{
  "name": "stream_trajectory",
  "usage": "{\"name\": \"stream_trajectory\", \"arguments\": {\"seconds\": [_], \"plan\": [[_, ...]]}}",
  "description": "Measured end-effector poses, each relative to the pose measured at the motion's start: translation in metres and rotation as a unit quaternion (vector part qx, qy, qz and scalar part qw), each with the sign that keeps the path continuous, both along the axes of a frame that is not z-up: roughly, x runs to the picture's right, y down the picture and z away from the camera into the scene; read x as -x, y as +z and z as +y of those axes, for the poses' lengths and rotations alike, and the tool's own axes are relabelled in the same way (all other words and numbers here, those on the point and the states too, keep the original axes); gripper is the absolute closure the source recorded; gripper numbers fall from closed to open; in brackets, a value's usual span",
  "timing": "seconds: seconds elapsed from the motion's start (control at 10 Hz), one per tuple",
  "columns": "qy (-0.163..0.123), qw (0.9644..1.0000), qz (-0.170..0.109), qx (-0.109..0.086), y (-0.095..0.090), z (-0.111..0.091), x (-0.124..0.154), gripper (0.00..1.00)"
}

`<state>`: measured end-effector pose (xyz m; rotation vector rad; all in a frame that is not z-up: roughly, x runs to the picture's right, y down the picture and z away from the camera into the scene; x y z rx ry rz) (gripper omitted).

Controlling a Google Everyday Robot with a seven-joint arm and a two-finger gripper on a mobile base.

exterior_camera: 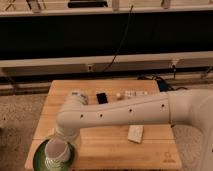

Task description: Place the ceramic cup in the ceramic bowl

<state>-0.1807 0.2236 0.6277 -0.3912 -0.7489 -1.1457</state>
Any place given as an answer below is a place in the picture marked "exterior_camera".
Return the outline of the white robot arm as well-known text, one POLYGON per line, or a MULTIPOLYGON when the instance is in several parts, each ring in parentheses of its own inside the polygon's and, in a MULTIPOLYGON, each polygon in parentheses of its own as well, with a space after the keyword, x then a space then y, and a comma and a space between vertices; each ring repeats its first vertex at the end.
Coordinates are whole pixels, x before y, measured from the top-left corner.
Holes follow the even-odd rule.
POLYGON ((85 93, 72 91, 57 113, 55 135, 45 147, 53 162, 67 161, 68 144, 82 128, 113 125, 186 124, 203 134, 196 171, 213 171, 213 90, 190 89, 136 96, 117 102, 90 105, 85 93))

